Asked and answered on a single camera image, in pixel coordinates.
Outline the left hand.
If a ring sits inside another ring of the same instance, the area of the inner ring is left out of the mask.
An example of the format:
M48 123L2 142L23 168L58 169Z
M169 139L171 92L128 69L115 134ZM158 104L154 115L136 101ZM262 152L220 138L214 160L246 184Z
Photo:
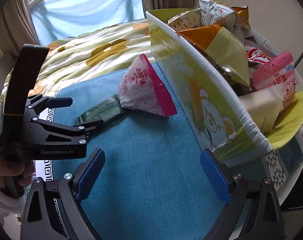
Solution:
M0 157L0 190L4 191L6 188L4 177L22 175L19 184L21 186L27 186L31 183L34 172L35 166L33 161L29 163L15 163Z

